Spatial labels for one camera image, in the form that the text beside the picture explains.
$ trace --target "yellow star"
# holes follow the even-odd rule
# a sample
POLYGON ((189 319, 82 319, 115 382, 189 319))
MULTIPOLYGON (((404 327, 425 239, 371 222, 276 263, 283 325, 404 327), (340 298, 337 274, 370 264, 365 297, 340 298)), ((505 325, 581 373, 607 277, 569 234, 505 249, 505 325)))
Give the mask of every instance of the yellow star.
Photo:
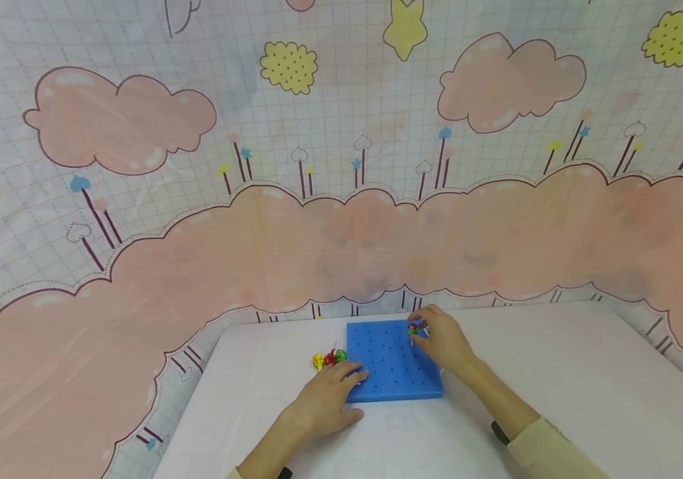
POLYGON ((406 5, 403 0, 391 0, 392 22, 387 26, 383 40, 393 47, 397 56, 406 61, 413 47, 427 40, 427 26, 421 20, 424 0, 413 0, 406 5))

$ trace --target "printed fabric backdrop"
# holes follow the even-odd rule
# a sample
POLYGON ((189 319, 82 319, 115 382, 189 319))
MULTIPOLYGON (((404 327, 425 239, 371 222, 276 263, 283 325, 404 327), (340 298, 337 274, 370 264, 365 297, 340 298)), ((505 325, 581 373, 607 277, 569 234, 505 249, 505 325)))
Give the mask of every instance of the printed fabric backdrop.
POLYGON ((148 478, 229 324, 589 299, 683 371, 683 1, 0 0, 0 478, 148 478))

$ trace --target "hand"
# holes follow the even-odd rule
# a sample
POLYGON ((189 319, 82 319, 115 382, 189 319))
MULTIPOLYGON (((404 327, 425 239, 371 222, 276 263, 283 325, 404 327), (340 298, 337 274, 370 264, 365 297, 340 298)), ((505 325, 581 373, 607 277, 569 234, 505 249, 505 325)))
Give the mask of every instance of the hand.
POLYGON ((352 373, 361 366, 362 363, 344 361, 323 368, 282 415, 307 437, 331 434, 361 420, 361 409, 343 409, 352 388, 368 377, 367 371, 352 373))
POLYGON ((479 361, 458 322, 450 314, 434 304, 428 304, 408 317, 408 321, 418 319, 424 319, 420 324, 421 329, 429 326, 429 338, 414 334, 411 340, 438 366, 461 377, 463 369, 479 361))

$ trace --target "forearm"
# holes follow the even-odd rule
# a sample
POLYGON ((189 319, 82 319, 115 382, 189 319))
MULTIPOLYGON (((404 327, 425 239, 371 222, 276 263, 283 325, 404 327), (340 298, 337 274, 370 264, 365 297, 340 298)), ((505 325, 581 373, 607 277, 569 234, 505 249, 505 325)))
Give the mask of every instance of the forearm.
POLYGON ((474 358, 459 371, 511 440, 517 462, 536 479, 609 479, 547 419, 508 387, 488 364, 474 358))
POLYGON ((307 439, 304 429, 290 414, 283 412, 278 416, 264 438, 237 467, 242 479, 276 479, 291 455, 307 439))
POLYGON ((457 375, 481 399, 509 440, 541 417, 481 359, 468 361, 457 375))

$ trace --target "blue pegboard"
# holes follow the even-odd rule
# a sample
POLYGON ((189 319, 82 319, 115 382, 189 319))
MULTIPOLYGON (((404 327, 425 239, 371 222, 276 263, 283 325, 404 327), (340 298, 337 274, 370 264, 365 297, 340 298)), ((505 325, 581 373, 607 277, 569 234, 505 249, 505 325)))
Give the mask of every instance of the blue pegboard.
POLYGON ((347 402, 443 397, 437 364, 411 346, 408 322, 347 323, 347 358, 361 361, 368 378, 352 389, 347 402))

